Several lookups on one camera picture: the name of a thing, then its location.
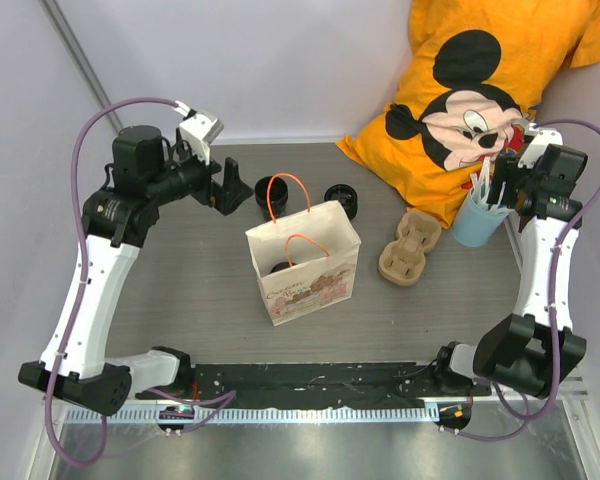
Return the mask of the printed paper takeout bag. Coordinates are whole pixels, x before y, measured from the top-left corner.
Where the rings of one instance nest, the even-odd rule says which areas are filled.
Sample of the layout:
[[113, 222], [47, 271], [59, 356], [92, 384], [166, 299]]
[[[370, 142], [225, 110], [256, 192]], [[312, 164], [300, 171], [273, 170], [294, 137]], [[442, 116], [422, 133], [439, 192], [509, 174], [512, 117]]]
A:
[[[281, 172], [301, 188], [296, 176]], [[337, 201], [275, 218], [246, 231], [257, 284], [267, 314], [279, 326], [351, 297], [361, 239]], [[283, 261], [294, 268], [270, 274]]]

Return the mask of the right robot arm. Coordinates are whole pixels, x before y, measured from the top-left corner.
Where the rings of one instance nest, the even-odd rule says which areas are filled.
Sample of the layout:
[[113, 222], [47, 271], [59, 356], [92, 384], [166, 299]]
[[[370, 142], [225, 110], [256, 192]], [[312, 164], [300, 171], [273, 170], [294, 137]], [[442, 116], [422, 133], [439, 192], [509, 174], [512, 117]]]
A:
[[437, 391], [452, 395], [485, 379], [538, 399], [553, 398], [579, 364], [587, 342], [573, 332], [569, 310], [571, 255], [583, 205], [572, 199], [585, 153], [548, 144], [534, 163], [500, 156], [492, 185], [519, 216], [522, 268], [511, 314], [475, 345], [442, 347], [431, 371]]

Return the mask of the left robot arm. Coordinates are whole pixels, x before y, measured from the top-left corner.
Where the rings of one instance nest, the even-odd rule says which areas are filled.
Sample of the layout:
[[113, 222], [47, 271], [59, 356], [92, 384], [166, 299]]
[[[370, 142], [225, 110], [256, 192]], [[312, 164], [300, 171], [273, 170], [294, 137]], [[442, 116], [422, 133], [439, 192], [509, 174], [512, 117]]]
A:
[[107, 182], [83, 206], [86, 245], [78, 252], [61, 317], [40, 359], [21, 366], [21, 384], [104, 416], [152, 388], [173, 399], [191, 391], [191, 358], [182, 351], [159, 346], [105, 357], [122, 287], [160, 207], [191, 196], [227, 216], [253, 194], [234, 159], [205, 162], [192, 141], [182, 133], [176, 137], [170, 147], [158, 128], [140, 125], [113, 140]]

